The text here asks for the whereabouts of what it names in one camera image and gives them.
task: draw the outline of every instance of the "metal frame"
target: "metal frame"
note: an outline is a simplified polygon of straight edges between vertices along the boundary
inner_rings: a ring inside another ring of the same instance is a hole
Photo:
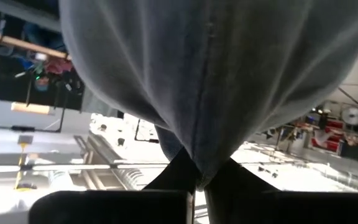
[[[3,36],[2,34],[0,34],[0,42],[1,43],[5,43],[5,44],[9,44],[9,45],[13,45],[16,47],[20,47],[22,49],[26,49],[26,50],[32,50],[35,52],[40,52],[49,56],[53,56],[53,57],[58,57],[58,58],[65,58],[67,60],[71,60],[71,57],[63,52],[59,52],[56,50],[52,50],[52,49],[48,49],[45,47],[41,47],[35,44],[31,44],[28,42],[25,42],[23,40],[18,40],[12,37],[7,37],[7,36]],[[32,87],[32,78],[29,80],[29,85],[28,85],[28,89],[27,89],[27,98],[26,98],[26,103],[27,105],[30,104],[30,95],[31,95],[31,87]],[[55,97],[55,102],[54,102],[54,108],[56,109],[57,107],[57,103],[58,103],[58,99],[59,99],[59,95],[60,95],[60,89],[62,87],[59,86],[58,87],[58,91]],[[31,131],[41,131],[41,132],[47,132],[47,133],[60,133],[62,131],[62,126],[63,126],[63,119],[64,119],[64,115],[65,115],[65,110],[67,107],[67,103],[68,103],[68,93],[66,92],[65,95],[65,101],[63,104],[63,111],[62,111],[62,116],[60,118],[60,125],[59,128],[57,130],[51,131],[51,130],[42,130],[42,129],[32,129]],[[4,127],[4,126],[0,126],[0,129],[12,129],[12,127]]]
[[[296,162],[241,162],[242,165],[280,165],[297,164]],[[106,170],[106,169],[164,169],[166,162],[131,162],[117,161],[113,164],[25,164],[0,165],[0,173],[18,171],[53,171],[53,170]]]

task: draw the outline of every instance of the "metal pipe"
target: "metal pipe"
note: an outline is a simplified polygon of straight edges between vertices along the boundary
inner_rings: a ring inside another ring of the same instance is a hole
[[[90,152],[88,153],[88,158],[87,158],[86,163],[87,163],[87,164],[92,164],[92,160],[93,160],[93,151],[90,151]]]
[[[54,110],[57,108],[57,105],[59,104],[59,95],[60,95],[61,89],[62,89],[62,87],[60,85],[58,85],[57,90],[56,90],[55,101],[53,102],[53,109]]]
[[[137,120],[137,126],[136,126],[135,137],[134,137],[135,141],[140,141],[137,139],[137,133],[139,132],[139,125],[140,125],[140,119]]]
[[[169,162],[149,162],[149,161],[130,161],[126,159],[116,159],[113,164],[149,164],[149,165],[168,165]]]
[[[89,164],[87,161],[88,161],[88,156],[90,155],[90,152],[86,152],[83,156],[83,160],[84,160],[84,163],[85,164]]]
[[[64,102],[63,111],[62,111],[62,117],[60,118],[59,128],[56,130],[56,132],[58,132],[58,133],[60,133],[60,132],[62,131],[63,120],[65,119],[65,112],[66,112],[66,107],[67,107],[67,101],[68,101],[68,92],[66,91],[65,102]]]
[[[304,162],[300,161],[291,161],[291,162],[239,162],[240,165],[285,165],[285,164],[291,164],[291,165],[303,165]]]
[[[39,164],[54,165],[55,163],[38,157],[33,159],[27,155],[25,159],[25,164],[36,166]],[[51,189],[71,190],[74,187],[73,180],[71,179],[70,174],[68,173],[67,170],[53,170],[53,171],[39,172],[39,175],[48,178],[49,187]]]
[[[31,164],[21,166],[0,165],[0,173],[19,171],[54,171],[54,170],[106,170],[106,169],[162,169],[165,166],[155,164]]]
[[[88,174],[93,180],[95,186],[97,186],[98,190],[107,190],[107,188],[104,186],[98,175],[96,175],[96,172],[94,170],[89,170]]]
[[[38,9],[21,4],[12,0],[0,0],[0,12],[22,19],[33,24],[37,24],[50,31],[62,32],[60,21],[56,16],[43,12]]]
[[[341,87],[338,88],[339,91],[341,91],[345,96],[347,96],[349,99],[351,99],[355,104],[358,105],[358,101],[354,99],[350,94],[348,94],[345,90],[343,90]]]
[[[281,128],[280,128],[280,132],[278,133],[278,137],[277,137],[276,145],[275,145],[275,147],[274,147],[274,151],[277,151],[277,150],[278,150],[278,144],[280,143],[280,138],[281,138],[282,132],[283,132],[283,128],[281,127]]]
[[[203,217],[207,217],[207,216],[208,216],[208,212],[203,212],[203,213],[195,215],[194,218],[197,219],[197,218],[203,218]]]
[[[31,87],[32,87],[32,78],[29,78],[29,85],[27,86],[27,97],[25,98],[25,103],[27,106],[30,105],[30,95],[31,95]]]
[[[252,152],[274,152],[274,149],[240,149],[243,151],[252,151]]]
[[[84,177],[84,180],[86,184],[88,185],[88,188],[91,190],[97,190],[98,188],[95,186],[95,184],[92,182],[91,177],[89,173],[86,170],[83,170],[81,172],[82,176]]]
[[[1,13],[0,15],[0,34],[4,35],[6,20],[5,20],[5,14]]]
[[[12,130],[12,127],[0,126],[0,129]],[[55,130],[43,130],[43,129],[35,129],[34,131],[43,132],[43,133],[56,133],[57,132]]]

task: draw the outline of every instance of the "gray fabric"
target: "gray fabric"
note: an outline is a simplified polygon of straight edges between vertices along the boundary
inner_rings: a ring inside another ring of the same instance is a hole
[[[173,158],[179,153],[180,149],[183,148],[183,145],[180,143],[178,138],[170,131],[155,127],[155,130],[160,140],[160,145],[164,155],[169,161],[172,161]]]
[[[107,117],[117,117],[117,110],[100,100],[89,88],[85,88],[82,99],[82,112],[98,113]]]
[[[358,0],[65,0],[63,35],[103,101],[171,130],[203,174],[306,113],[358,55]]]

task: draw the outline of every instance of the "pole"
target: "pole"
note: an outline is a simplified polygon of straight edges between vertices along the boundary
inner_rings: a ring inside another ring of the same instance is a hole
[[[48,49],[46,47],[41,47],[35,44],[28,43],[23,40],[15,39],[8,36],[2,36],[0,35],[0,42],[8,45],[13,45],[15,47],[20,47],[22,49],[26,50],[32,50],[35,52],[43,53],[49,56],[58,57],[58,58],[65,58],[67,60],[71,60],[71,57],[67,55],[66,53],[59,52],[57,50]]]
[[[20,147],[22,148],[22,152],[20,154],[20,158],[19,158],[19,162],[18,162],[19,166],[21,166],[22,163],[23,163],[23,154],[24,154],[24,149],[25,149],[26,146],[27,146],[26,143],[21,143],[20,144]],[[21,178],[22,178],[22,172],[19,171],[19,172],[17,172],[17,175],[16,175],[16,182],[15,182],[15,187],[14,187],[15,190],[17,189],[17,186],[19,185],[19,181],[20,181]]]
[[[277,149],[278,149],[278,144],[280,143],[280,138],[281,138],[282,132],[283,132],[283,127],[280,128],[280,132],[278,133],[277,142],[276,142],[276,146],[274,147],[274,151],[277,151]]]

